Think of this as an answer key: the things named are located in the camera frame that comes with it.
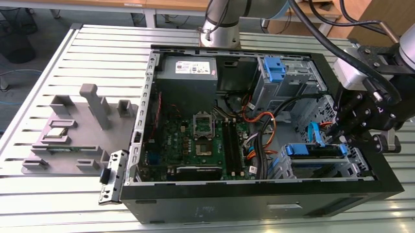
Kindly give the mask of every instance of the blue drive bay latch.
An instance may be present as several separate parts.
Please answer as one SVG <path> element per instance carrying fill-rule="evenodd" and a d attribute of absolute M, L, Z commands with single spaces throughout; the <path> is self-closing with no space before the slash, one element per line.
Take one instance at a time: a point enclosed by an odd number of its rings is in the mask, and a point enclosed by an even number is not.
<path fill-rule="evenodd" d="M 286 77 L 286 65 L 280 61 L 279 57 L 264 57 L 264 66 L 270 74 L 270 81 L 279 83 Z"/>

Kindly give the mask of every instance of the ram slot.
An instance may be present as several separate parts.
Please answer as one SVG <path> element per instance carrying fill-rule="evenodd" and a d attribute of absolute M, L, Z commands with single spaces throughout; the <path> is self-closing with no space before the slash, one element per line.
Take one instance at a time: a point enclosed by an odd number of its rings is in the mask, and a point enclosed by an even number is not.
<path fill-rule="evenodd" d="M 242 158 L 239 153 L 239 139 L 236 124 L 234 122 L 223 122 L 223 140 L 227 161 L 228 175 L 240 175 L 242 172 Z"/>
<path fill-rule="evenodd" d="M 231 151 L 230 123 L 227 122 L 222 122 L 222 133 L 223 133 L 223 148 L 226 152 L 226 162 L 227 162 L 227 174 L 231 175 L 234 171 L 234 158 Z"/>

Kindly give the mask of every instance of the floor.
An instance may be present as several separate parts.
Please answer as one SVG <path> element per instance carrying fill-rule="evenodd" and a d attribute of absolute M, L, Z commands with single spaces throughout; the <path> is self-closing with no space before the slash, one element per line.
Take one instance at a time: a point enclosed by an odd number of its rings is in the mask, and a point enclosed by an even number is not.
<path fill-rule="evenodd" d="M 130 13 L 63 10 L 60 12 L 60 16 L 60 19 L 53 19 L 49 10 L 35 9 L 33 19 L 36 21 L 39 31 L 29 35 L 28 39 L 36 51 L 36 58 L 32 61 L 17 65 L 9 63 L 8 60 L 0 55 L 0 74 L 16 69 L 44 70 L 68 32 L 71 24 L 73 23 L 146 27 L 146 19 L 142 14 L 131 15 Z M 158 27 L 172 29 L 196 29 L 204 22 L 204 18 L 196 16 L 191 16 L 188 18 L 187 16 L 178 16 L 170 20 L 171 22 L 166 23 L 163 16 L 159 15 Z M 240 22 L 240 31 L 263 33 L 259 19 L 243 19 Z M 19 103 L 24 101 L 39 76 L 40 74 L 36 71 L 19 71 L 0 76 L 1 80 L 8 82 L 11 85 L 7 92 L 0 92 L 0 101 L 16 103 L 12 105 L 0 103 L 0 137 L 19 110 Z"/>

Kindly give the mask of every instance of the black computer chassis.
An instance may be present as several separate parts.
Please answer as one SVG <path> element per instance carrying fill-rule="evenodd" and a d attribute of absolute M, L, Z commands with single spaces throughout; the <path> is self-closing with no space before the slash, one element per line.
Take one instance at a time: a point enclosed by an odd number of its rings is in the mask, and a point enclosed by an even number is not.
<path fill-rule="evenodd" d="M 178 48 L 152 46 L 152 49 Z M 328 92 L 336 96 L 342 84 L 322 54 L 260 52 L 310 56 Z M 359 149 L 374 181 L 123 186 L 120 200 L 143 224 L 334 216 L 370 200 L 383 200 L 404 191 L 383 154 Z M 167 212 L 172 215 L 164 219 Z"/>

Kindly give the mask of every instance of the slotted metal table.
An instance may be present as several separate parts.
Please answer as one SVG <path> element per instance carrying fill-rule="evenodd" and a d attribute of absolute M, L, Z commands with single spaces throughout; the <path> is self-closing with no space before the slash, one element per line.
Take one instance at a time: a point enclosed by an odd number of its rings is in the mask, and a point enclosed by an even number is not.
<path fill-rule="evenodd" d="M 347 40 L 334 39 L 340 47 Z M 243 49 L 323 53 L 336 57 L 315 38 L 242 33 Z M 402 153 L 386 155 L 406 191 L 368 202 L 330 218 L 207 224 L 140 225 L 122 205 L 98 205 L 99 177 L 41 177 L 21 173 L 23 159 L 52 113 L 53 95 L 79 96 L 83 83 L 99 86 L 110 103 L 130 99 L 139 104 L 151 44 L 196 46 L 191 30 L 83 25 L 71 29 L 0 140 L 0 232 L 403 232 L 415 231 L 415 124 L 396 133 Z"/>

